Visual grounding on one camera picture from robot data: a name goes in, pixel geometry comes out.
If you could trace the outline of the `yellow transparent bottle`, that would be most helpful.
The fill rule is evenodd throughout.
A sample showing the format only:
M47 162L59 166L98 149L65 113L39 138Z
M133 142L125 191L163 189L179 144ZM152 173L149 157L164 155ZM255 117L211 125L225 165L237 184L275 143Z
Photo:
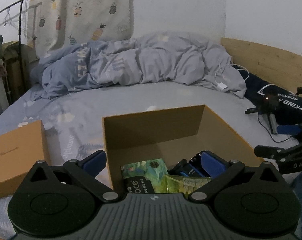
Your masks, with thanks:
M161 193L184 193L185 195L189 195L211 180L211 178L207 177L195 178L167 174L161 180Z

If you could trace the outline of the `black and blue device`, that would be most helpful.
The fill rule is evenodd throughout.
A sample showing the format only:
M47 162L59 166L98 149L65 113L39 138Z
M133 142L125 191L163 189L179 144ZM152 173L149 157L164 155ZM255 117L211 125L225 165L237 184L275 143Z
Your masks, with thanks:
M168 170L168 174L194 178L210 176L201 165L201 152L197 153L189 161L182 159L173 168Z

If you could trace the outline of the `dark printed pillow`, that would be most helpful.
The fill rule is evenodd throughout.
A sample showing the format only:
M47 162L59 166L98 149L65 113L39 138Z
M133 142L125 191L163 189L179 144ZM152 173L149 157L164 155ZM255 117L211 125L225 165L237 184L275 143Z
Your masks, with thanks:
M302 98L274 84L255 76L242 75L246 84L245 97L255 106L263 102L266 95L274 95L278 99L275 118L279 125L295 125L302 123Z

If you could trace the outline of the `black labelled pouch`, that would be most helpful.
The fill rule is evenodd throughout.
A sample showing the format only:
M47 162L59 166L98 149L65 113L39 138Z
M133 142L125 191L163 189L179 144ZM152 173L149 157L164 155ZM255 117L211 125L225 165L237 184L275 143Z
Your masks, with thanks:
M122 189L127 193L152 194L155 193L150 180L144 176L125 178L121 182Z

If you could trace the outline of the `open cardboard box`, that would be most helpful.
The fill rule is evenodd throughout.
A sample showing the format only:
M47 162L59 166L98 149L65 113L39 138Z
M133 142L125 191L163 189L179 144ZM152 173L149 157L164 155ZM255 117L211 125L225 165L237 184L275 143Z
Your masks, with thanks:
M227 122L205 105L102 118L112 188L121 191L121 166L163 159L168 168L209 150L222 159L256 167L263 161Z

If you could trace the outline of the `green patterned packet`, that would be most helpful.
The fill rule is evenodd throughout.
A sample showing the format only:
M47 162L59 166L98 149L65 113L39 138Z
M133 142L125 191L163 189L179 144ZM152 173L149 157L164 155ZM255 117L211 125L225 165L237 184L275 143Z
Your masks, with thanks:
M156 193L164 190L162 178L168 174L168 169L163 159L151 159L136 163L125 164L120 167L122 178L142 176L150 181Z

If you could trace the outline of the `cardboard box lid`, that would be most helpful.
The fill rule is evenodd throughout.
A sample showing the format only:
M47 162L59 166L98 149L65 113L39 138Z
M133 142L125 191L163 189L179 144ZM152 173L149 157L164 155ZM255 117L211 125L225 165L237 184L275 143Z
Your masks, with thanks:
M50 163L42 121L0 135L0 198L14 194L38 160Z

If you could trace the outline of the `wooden headboard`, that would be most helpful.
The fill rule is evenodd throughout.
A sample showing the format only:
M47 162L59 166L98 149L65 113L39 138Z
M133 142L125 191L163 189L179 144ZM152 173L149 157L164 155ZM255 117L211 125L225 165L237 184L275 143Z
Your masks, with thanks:
M223 37L220 40L233 63L293 93L302 87L302 56L264 44Z

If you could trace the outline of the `grey crumpled duvet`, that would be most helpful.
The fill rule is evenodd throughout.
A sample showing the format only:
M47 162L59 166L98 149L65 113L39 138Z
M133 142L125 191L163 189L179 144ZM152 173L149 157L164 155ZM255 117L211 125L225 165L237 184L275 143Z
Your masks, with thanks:
M121 85L171 81L220 90L214 73L229 63L226 49L202 35L165 31L121 41L91 41L49 51L31 71L34 100Z

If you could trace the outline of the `pineapple print curtain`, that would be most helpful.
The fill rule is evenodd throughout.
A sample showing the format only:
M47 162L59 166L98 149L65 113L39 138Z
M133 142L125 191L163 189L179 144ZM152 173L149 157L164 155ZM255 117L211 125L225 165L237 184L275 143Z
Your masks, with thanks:
M132 0L29 0L27 41L37 57L89 41L126 40Z

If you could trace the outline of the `black clothes rack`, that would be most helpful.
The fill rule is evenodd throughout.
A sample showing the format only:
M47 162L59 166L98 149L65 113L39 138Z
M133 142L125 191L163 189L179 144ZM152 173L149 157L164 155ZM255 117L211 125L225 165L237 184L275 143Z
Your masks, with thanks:
M9 6L3 8L0 10L0 14L4 12L7 9L10 9L11 7L15 6L16 4L20 5L19 15L18 15L18 60L19 60L19 67L20 67L20 74L21 74L21 85L18 87L18 91L24 94L27 89L26 79L24 76L24 70L23 70L23 62L22 62L22 44L21 44L21 32L22 32L22 26L21 26L21 18L22 18L22 9L23 9L23 2L26 0L18 0Z

